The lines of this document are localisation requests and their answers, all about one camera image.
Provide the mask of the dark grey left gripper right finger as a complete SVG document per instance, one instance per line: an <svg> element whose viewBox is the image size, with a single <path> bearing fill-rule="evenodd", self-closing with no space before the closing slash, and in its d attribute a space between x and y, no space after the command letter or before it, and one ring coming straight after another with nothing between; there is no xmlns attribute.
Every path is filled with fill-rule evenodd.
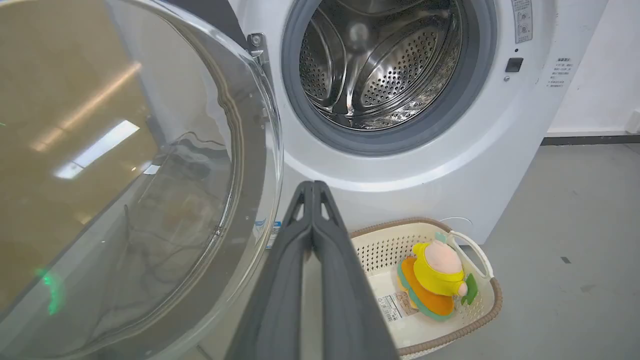
<svg viewBox="0 0 640 360"><path fill-rule="evenodd" d="M400 360L338 205L313 183L313 247L322 283L323 360Z"/></svg>

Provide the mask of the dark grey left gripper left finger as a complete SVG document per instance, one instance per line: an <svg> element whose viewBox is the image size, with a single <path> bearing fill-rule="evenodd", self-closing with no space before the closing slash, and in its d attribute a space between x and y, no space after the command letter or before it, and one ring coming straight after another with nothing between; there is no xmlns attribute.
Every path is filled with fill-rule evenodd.
<svg viewBox="0 0 640 360"><path fill-rule="evenodd" d="M300 360L303 266L311 248L313 183L301 182L263 265L225 360Z"/></svg>

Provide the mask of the round glass washing machine door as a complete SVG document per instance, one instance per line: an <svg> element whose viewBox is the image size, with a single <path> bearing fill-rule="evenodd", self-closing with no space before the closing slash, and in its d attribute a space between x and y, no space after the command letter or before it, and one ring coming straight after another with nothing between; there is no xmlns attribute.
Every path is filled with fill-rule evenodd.
<svg viewBox="0 0 640 360"><path fill-rule="evenodd" d="M0 360L184 360L282 184L234 0L0 0Z"/></svg>

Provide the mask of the white front-load washing machine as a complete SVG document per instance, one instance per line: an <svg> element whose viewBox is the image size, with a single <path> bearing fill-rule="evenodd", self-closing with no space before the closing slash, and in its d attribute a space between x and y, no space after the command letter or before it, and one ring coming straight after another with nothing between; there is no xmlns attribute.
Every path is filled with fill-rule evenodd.
<svg viewBox="0 0 640 360"><path fill-rule="evenodd" d="M414 150L362 156L335 150L300 123L282 79L282 38L294 0L167 0L228 35L249 55L250 34L265 34L270 105L283 143L281 193L265 214L243 224L272 239L286 205L304 181L327 183L349 230L427 217L487 241L519 186L566 96L609 0L531 0L533 39L515 43L511 0L497 0L499 28L489 76L463 116ZM510 58L519 72L506 73Z"/></svg>

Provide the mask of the metal door hinge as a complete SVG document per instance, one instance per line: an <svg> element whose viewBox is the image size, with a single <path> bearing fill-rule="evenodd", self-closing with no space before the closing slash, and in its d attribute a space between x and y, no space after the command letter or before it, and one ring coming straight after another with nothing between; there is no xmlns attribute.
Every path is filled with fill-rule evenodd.
<svg viewBox="0 0 640 360"><path fill-rule="evenodd" d="M251 33L247 36L248 51L254 61L261 67L269 62L268 48L266 45L266 36L262 32Z"/></svg>

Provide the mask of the white label with barcode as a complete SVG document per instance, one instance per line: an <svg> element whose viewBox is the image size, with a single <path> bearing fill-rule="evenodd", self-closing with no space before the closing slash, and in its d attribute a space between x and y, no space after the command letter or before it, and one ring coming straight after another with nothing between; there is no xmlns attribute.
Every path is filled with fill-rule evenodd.
<svg viewBox="0 0 640 360"><path fill-rule="evenodd" d="M404 291L377 296L377 303L387 323L400 321L419 312L412 307L410 297Z"/></svg>

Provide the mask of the yellow and orange plush doll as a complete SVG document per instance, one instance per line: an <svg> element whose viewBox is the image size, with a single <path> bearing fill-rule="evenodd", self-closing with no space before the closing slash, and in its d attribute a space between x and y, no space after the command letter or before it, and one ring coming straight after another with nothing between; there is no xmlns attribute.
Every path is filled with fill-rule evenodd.
<svg viewBox="0 0 640 360"><path fill-rule="evenodd" d="M438 322L453 315L455 297L471 305L479 293L473 274L464 271L460 256L446 240L414 244L396 274L410 308Z"/></svg>

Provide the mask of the cream laundry basket brown rim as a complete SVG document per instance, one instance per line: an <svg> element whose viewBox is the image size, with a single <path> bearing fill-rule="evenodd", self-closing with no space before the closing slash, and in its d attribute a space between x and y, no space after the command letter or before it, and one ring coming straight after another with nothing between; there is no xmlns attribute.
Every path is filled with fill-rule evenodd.
<svg viewBox="0 0 640 360"><path fill-rule="evenodd" d="M386 296L403 291L396 269L411 256L414 244L446 240L461 258L462 268L473 274L478 295L471 305L454 299L454 312L446 321L436 321L420 312L387 323L398 355L415 359L439 350L469 335L495 319L503 305L502 289L492 265L478 244L449 225L430 218L409 218L362 228L350 234L359 262L373 294Z"/></svg>

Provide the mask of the stainless steel perforated drum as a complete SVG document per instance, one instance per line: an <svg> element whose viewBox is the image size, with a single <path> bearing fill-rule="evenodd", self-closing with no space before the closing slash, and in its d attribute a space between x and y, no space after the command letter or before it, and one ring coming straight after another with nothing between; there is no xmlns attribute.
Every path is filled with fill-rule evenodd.
<svg viewBox="0 0 640 360"><path fill-rule="evenodd" d="M454 75L464 15L461 0L322 0L299 51L308 102L361 132L414 120Z"/></svg>

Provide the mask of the white instruction sticker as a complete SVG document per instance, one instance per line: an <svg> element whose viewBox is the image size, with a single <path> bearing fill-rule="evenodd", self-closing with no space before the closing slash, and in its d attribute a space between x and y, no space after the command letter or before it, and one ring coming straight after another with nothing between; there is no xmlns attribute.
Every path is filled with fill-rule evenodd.
<svg viewBox="0 0 640 360"><path fill-rule="evenodd" d="M532 0L510 0L512 4L515 43L525 43L533 39Z"/></svg>

